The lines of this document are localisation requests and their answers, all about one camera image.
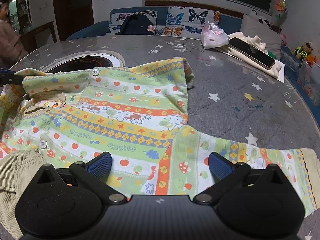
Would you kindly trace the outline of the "grey pillow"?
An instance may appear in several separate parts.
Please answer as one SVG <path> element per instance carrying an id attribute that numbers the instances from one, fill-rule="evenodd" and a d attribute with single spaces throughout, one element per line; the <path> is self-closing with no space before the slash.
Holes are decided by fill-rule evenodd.
<path id="1" fill-rule="evenodd" d="M 280 60 L 281 36 L 259 21 L 244 15 L 240 31 L 251 38 L 258 36 L 266 44 L 266 50 Z"/>

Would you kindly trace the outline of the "panda plush toy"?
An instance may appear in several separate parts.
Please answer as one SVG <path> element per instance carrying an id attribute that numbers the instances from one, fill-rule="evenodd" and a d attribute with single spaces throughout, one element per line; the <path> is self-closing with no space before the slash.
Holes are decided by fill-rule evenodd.
<path id="1" fill-rule="evenodd" d="M 255 10 L 252 10 L 248 16 L 271 29 L 272 24 L 265 17 L 259 16 Z"/>

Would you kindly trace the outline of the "left butterfly cushion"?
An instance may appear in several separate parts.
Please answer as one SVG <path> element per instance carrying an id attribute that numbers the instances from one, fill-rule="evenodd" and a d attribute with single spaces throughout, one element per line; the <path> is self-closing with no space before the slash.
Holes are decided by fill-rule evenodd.
<path id="1" fill-rule="evenodd" d="M 112 35 L 155 35 L 157 12 L 144 10 L 113 14 L 109 23 Z"/>

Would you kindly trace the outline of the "black smartphone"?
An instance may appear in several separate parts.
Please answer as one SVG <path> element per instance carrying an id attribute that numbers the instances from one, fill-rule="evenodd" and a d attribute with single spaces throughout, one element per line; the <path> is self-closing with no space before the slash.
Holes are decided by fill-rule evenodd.
<path id="1" fill-rule="evenodd" d="M 270 57 L 268 54 L 265 54 L 264 52 L 237 37 L 231 38 L 229 40 L 229 46 L 243 53 L 249 59 L 253 60 L 255 63 L 259 64 L 267 70 L 270 70 L 276 62 L 275 59 Z"/>

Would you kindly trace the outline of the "black induction cooktop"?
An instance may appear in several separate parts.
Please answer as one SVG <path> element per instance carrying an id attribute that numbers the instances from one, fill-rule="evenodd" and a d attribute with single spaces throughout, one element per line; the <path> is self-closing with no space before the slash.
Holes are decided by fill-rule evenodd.
<path id="1" fill-rule="evenodd" d="M 41 66 L 39 70 L 46 73 L 58 73 L 87 70 L 95 67 L 123 67 L 124 65 L 125 60 L 119 53 L 110 50 L 94 50 L 72 53 L 56 59 L 46 66 Z"/>

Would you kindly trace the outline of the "person in pink sweater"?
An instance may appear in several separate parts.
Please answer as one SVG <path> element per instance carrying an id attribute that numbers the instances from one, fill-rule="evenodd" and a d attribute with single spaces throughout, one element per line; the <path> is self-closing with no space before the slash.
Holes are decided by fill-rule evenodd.
<path id="1" fill-rule="evenodd" d="M 22 58 L 28 55 L 19 35 L 17 35 L 12 26 L 8 23 L 7 13 L 9 10 L 8 3 L 1 1 L 1 68 L 9 69 Z"/>

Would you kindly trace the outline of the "right butterfly cushion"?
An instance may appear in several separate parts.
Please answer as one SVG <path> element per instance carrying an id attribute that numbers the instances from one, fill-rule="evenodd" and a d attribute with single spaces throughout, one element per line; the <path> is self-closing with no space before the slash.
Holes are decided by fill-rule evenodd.
<path id="1" fill-rule="evenodd" d="M 220 12 L 216 10 L 169 7 L 162 35 L 201 39 L 201 31 L 206 21 L 219 24 Z"/>

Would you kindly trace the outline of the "cream folded cloth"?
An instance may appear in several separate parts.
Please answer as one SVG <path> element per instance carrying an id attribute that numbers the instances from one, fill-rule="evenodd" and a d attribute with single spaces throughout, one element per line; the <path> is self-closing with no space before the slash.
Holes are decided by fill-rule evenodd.
<path id="1" fill-rule="evenodd" d="M 227 52 L 275 79 L 279 77 L 281 65 L 268 54 L 266 44 L 257 35 L 249 37 L 242 32 L 230 34 Z"/>

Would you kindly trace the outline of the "butterfly cushion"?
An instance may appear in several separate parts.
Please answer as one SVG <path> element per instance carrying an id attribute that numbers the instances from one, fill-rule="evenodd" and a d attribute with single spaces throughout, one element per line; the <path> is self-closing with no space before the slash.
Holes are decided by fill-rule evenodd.
<path id="1" fill-rule="evenodd" d="M 112 35 L 155 35 L 157 12 L 144 10 L 113 14 L 109 23 Z"/>
<path id="2" fill-rule="evenodd" d="M 201 31 L 206 21 L 219 24 L 220 12 L 216 10 L 169 7 L 162 35 L 201 39 Z"/>

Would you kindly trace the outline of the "colourful pinwheel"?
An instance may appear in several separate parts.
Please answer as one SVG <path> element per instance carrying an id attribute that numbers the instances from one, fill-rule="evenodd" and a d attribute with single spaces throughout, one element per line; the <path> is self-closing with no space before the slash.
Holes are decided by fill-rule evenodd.
<path id="1" fill-rule="evenodd" d="M 275 18 L 277 20 L 277 24 L 280 26 L 287 13 L 287 2 L 286 0 L 275 0 L 274 4 L 275 9 Z"/>

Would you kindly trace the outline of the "teddy bear in yellow vest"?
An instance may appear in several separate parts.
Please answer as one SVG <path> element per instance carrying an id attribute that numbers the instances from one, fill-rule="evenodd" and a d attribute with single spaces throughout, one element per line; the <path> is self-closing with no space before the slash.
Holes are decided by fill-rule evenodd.
<path id="1" fill-rule="evenodd" d="M 313 45 L 311 42 L 304 42 L 301 46 L 291 49 L 291 54 L 298 60 L 305 59 L 307 56 L 311 55 L 313 51 Z"/>

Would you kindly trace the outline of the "dark backpack on sofa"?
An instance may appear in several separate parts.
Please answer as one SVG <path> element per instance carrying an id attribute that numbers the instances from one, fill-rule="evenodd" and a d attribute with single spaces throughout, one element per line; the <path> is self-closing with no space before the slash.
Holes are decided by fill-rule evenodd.
<path id="1" fill-rule="evenodd" d="M 130 15 L 117 35 L 155 35 L 155 26 L 145 15 Z"/>

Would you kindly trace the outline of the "blue sofa bench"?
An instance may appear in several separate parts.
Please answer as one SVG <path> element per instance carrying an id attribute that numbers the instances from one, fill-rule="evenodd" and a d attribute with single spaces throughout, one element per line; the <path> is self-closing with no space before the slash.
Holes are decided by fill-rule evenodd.
<path id="1" fill-rule="evenodd" d="M 113 9 L 108 21 L 90 25 L 69 36 L 86 38 L 119 33 L 121 25 L 133 14 L 145 15 L 155 28 L 156 35 L 187 37 L 199 40 L 206 21 L 223 29 L 228 35 L 242 32 L 246 36 L 259 36 L 272 56 L 293 71 L 294 77 L 314 104 L 319 105 L 319 59 L 306 55 L 303 48 L 311 49 L 311 42 L 289 49 L 286 36 L 268 19 L 255 10 L 242 18 L 227 16 L 216 10 L 193 7 L 132 7 Z"/>

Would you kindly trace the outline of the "pink plush toy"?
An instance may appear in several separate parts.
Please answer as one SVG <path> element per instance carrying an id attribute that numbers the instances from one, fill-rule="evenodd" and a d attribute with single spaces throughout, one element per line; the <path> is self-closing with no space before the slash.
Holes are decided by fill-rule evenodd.
<path id="1" fill-rule="evenodd" d="M 284 34 L 279 34 L 281 37 L 281 45 L 286 46 L 287 45 L 287 40 L 286 40 L 286 35 Z"/>

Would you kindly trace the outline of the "clear plastic storage box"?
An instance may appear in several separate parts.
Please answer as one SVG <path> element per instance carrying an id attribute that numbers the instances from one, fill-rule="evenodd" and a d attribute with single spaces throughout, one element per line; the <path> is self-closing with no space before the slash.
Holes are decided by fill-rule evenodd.
<path id="1" fill-rule="evenodd" d="M 317 63 L 313 63 L 312 66 L 309 66 L 303 61 L 298 72 L 298 83 L 316 107 L 319 107 L 320 101 L 319 71 L 320 68 Z"/>

